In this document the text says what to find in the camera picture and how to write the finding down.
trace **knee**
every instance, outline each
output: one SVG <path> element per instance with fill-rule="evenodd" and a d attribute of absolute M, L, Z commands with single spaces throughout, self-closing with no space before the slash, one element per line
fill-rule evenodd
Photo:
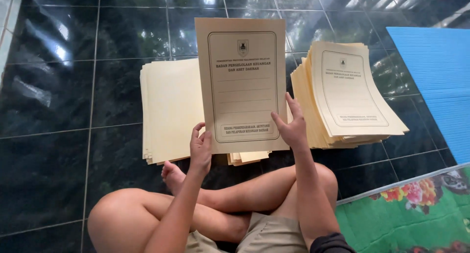
<path fill-rule="evenodd" d="M 146 191 L 141 189 L 122 189 L 111 192 L 102 197 L 92 208 L 88 216 L 88 228 L 102 226 L 127 214 L 137 205 L 137 198 Z"/>
<path fill-rule="evenodd" d="M 315 163 L 317 168 L 318 177 L 326 190 L 338 190 L 338 181 L 335 174 L 325 165 Z"/>

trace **black tile floor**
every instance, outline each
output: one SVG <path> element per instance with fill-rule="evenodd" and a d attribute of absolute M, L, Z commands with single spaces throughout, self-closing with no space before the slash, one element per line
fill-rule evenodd
<path fill-rule="evenodd" d="M 456 165 L 386 26 L 470 28 L 470 0 L 23 0 L 0 93 L 2 252 L 94 252 L 91 208 L 121 188 L 168 193 L 141 159 L 139 70 L 197 55 L 194 17 L 286 19 L 286 79 L 312 40 L 369 46 L 379 91 L 410 128 L 356 149 L 315 149 L 338 199 Z M 221 189 L 294 164 L 290 151 L 224 166 Z M 178 162 L 183 171 L 188 160 Z"/>

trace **green mat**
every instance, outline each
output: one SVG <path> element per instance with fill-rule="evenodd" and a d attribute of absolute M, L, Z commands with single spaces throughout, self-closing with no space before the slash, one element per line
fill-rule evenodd
<path fill-rule="evenodd" d="M 470 167 L 339 205 L 359 253 L 470 253 Z"/>

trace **black sleeve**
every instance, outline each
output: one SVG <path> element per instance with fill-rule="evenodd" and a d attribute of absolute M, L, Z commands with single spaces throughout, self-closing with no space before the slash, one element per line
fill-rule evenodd
<path fill-rule="evenodd" d="M 332 233 L 315 239 L 310 247 L 310 253 L 356 253 L 356 251 L 346 243 L 343 235 Z"/>

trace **hand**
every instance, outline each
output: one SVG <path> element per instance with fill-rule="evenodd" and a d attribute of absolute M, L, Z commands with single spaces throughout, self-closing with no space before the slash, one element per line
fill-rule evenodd
<path fill-rule="evenodd" d="M 208 174 L 211 168 L 212 158 L 212 133 L 206 131 L 199 136 L 199 130 L 205 126 L 204 122 L 197 124 L 191 135 L 191 142 L 189 143 L 189 150 L 191 153 L 191 162 L 189 169 L 203 172 L 204 176 Z"/>
<path fill-rule="evenodd" d="M 277 126 L 277 130 L 281 134 L 282 139 L 291 146 L 293 150 L 297 148 L 307 147 L 307 124 L 297 99 L 292 99 L 289 93 L 286 93 L 286 100 L 292 112 L 294 120 L 290 124 L 285 124 L 279 115 L 271 112 L 271 117 Z"/>

